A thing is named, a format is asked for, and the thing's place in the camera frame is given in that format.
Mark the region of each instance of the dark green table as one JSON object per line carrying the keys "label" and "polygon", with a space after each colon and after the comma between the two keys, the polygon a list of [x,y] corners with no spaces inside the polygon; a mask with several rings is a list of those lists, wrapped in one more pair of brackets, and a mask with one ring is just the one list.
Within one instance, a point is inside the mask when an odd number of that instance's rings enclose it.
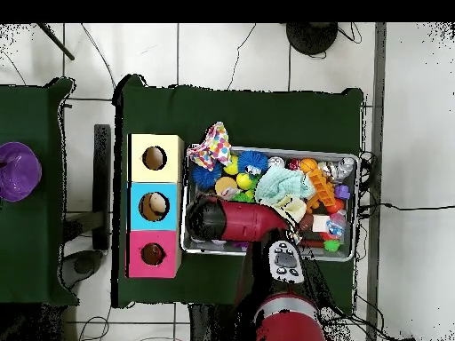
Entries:
{"label": "dark green table", "polygon": [[63,253],[64,182],[60,102],[73,82],[0,86],[0,144],[19,141],[38,157],[41,182],[25,200],[0,210],[0,302],[74,305],[58,278]]}
{"label": "dark green table", "polygon": [[[189,86],[157,89],[146,87],[138,75],[126,76],[114,96],[113,304],[231,304],[242,264],[238,257],[185,254],[174,279],[124,277],[128,133],[178,134],[189,145],[220,121],[235,146],[358,155],[362,102],[358,89],[342,94],[211,91]],[[319,263],[335,303],[346,313],[352,310],[353,263]]]}

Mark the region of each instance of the blue spiky ball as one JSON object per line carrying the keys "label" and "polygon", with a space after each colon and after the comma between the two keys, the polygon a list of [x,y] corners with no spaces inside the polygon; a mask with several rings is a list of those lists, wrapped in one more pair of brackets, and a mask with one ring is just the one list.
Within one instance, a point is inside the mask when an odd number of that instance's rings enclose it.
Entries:
{"label": "blue spiky ball", "polygon": [[215,186],[215,182],[221,178],[223,166],[221,163],[215,163],[212,171],[202,166],[195,166],[193,169],[193,180],[202,189],[209,189]]}
{"label": "blue spiky ball", "polygon": [[267,161],[267,156],[263,153],[247,150],[238,156],[238,172],[246,171],[246,167],[251,165],[260,169],[260,173],[263,174],[268,167]]}

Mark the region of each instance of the metal tray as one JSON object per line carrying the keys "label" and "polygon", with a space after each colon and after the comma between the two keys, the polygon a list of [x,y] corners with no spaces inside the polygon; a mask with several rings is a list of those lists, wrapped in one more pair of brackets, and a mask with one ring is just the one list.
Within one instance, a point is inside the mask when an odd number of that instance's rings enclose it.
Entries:
{"label": "metal tray", "polygon": [[[358,223],[357,211],[359,204],[359,183],[360,183],[360,160],[356,155],[337,154],[337,153],[320,153],[320,152],[304,152],[297,150],[282,150],[282,149],[264,149],[255,147],[232,147],[231,154],[238,155],[245,150],[255,150],[264,153],[267,157],[279,156],[283,159],[291,158],[313,158],[317,162],[332,161],[337,163],[343,158],[350,157],[355,161],[355,168],[351,174],[343,181],[344,185],[349,187],[351,197],[345,201],[345,209],[347,212],[347,227],[345,229],[344,240],[339,246],[337,252],[329,252],[325,249],[313,247],[299,247],[300,254],[303,258],[313,257],[316,260],[322,261],[348,261],[355,254],[356,227]],[[234,242],[226,242],[224,244],[215,244],[213,242],[194,242],[185,228],[185,216],[187,206],[195,199],[198,192],[196,184],[191,178],[191,172],[194,164],[185,159],[184,162],[184,182],[182,187],[182,213],[181,213],[181,226],[180,226],[180,247],[189,253],[205,253],[214,255],[232,255],[243,257],[246,249],[235,247]]]}

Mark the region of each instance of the yellow box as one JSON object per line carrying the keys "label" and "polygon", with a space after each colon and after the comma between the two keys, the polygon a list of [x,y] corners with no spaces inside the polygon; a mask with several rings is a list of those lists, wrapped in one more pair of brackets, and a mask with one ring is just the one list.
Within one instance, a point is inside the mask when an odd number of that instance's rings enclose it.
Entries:
{"label": "yellow box", "polygon": [[[132,182],[181,182],[184,143],[179,136],[133,133],[130,137]],[[153,170],[157,155],[164,155],[164,164]]]}

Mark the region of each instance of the shape sorter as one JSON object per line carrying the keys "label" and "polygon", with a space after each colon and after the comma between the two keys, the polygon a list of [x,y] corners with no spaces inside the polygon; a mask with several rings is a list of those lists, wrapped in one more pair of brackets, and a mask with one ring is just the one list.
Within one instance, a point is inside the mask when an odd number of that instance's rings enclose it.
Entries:
{"label": "shape sorter", "polygon": [[173,278],[181,261],[179,226],[184,143],[177,135],[128,135],[126,277]]}

